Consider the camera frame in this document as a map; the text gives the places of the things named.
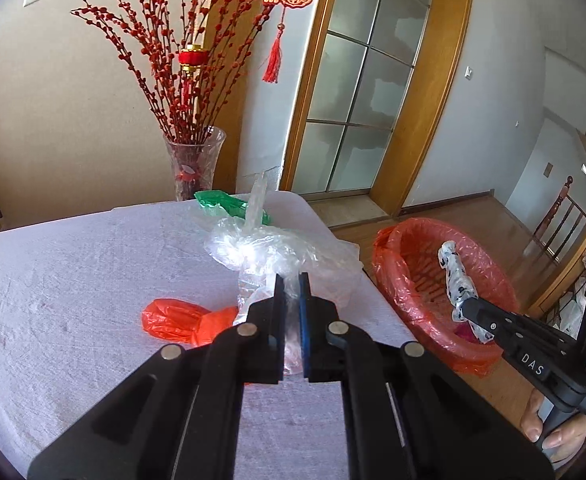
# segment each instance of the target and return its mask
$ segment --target silver bolt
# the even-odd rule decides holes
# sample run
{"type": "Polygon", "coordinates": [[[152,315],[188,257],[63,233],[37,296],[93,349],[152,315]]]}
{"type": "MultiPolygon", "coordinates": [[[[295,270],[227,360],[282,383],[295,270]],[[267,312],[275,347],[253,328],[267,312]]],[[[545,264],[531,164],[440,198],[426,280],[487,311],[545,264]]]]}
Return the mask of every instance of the silver bolt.
{"type": "Polygon", "coordinates": [[[404,345],[404,352],[409,357],[422,357],[424,355],[424,347],[415,341],[411,341],[404,345]]]}
{"type": "Polygon", "coordinates": [[[349,326],[343,321],[334,321],[329,325],[329,332],[335,335],[343,335],[349,331],[349,326]]]}
{"type": "Polygon", "coordinates": [[[253,323],[242,323],[237,326],[237,333],[241,336],[248,337],[257,332],[257,326],[253,323]]]}
{"type": "Polygon", "coordinates": [[[180,345],[166,345],[162,348],[160,355],[163,359],[170,361],[182,355],[182,347],[180,345]]]}

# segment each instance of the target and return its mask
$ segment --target laundry basket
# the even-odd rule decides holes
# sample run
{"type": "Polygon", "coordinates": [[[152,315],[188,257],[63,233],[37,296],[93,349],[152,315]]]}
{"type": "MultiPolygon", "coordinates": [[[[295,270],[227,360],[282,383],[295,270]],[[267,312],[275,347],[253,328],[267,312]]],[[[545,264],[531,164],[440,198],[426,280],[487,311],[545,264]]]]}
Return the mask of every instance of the laundry basket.
{"type": "Polygon", "coordinates": [[[453,240],[478,295],[510,312],[520,306],[505,273],[468,235],[429,218],[411,218],[377,234],[373,266],[377,287],[416,339],[456,372],[487,375],[502,355],[494,342],[482,344],[451,319],[446,272],[438,249],[453,240]]]}

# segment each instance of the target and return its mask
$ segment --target red plastic bag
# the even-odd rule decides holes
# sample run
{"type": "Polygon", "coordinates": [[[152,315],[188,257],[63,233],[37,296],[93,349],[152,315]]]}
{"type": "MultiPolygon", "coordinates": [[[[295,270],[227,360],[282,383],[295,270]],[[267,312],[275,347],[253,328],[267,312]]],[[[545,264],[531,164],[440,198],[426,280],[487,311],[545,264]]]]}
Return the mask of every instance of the red plastic bag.
{"type": "Polygon", "coordinates": [[[237,307],[211,312],[194,303],[160,298],[142,311],[142,328],[150,335],[193,346],[209,344],[233,324],[237,307]]]}
{"type": "Polygon", "coordinates": [[[466,340],[470,339],[464,332],[468,324],[451,319],[446,273],[438,262],[438,249],[448,240],[455,242],[478,295],[505,310],[519,312],[509,279],[486,251],[468,235],[429,218],[410,218],[377,234],[373,246],[377,288],[415,338],[439,359],[456,372],[483,377],[502,349],[494,342],[466,340]]]}

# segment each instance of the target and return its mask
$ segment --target human hand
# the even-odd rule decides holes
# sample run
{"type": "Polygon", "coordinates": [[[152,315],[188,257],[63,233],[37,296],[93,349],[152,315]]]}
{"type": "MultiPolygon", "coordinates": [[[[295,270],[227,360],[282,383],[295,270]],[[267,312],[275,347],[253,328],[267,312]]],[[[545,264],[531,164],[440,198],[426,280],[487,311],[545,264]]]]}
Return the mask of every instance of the human hand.
{"type": "MultiPolygon", "coordinates": [[[[544,395],[534,388],[520,420],[520,429],[531,442],[537,442],[542,434],[542,420],[538,416],[538,410],[543,401],[544,395]]],[[[578,413],[551,432],[542,442],[542,449],[555,449],[550,460],[551,462],[560,462],[577,453],[585,438],[586,415],[578,413]]]]}

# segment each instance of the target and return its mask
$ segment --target vase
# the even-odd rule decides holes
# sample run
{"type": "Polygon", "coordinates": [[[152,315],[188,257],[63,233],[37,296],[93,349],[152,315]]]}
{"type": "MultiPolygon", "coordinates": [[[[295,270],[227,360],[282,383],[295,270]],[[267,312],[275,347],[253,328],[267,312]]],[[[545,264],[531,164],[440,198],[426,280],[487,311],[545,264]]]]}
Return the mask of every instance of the vase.
{"type": "Polygon", "coordinates": [[[210,126],[209,132],[203,144],[179,144],[164,137],[175,179],[175,200],[179,202],[213,187],[217,157],[227,134],[215,126],[210,126]]]}

